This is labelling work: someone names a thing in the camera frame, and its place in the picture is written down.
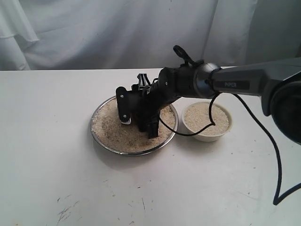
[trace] table surface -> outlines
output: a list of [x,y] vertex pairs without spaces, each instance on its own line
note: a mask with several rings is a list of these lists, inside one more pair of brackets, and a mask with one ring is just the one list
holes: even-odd
[[[299,225],[301,191],[277,207],[274,148],[240,102],[216,100],[233,127],[217,142],[176,135],[140,157],[110,153],[89,130],[94,110],[159,69],[0,72],[0,224],[2,226]],[[300,146],[243,97],[276,139],[282,192],[301,180]],[[174,103],[182,109],[197,99]]]

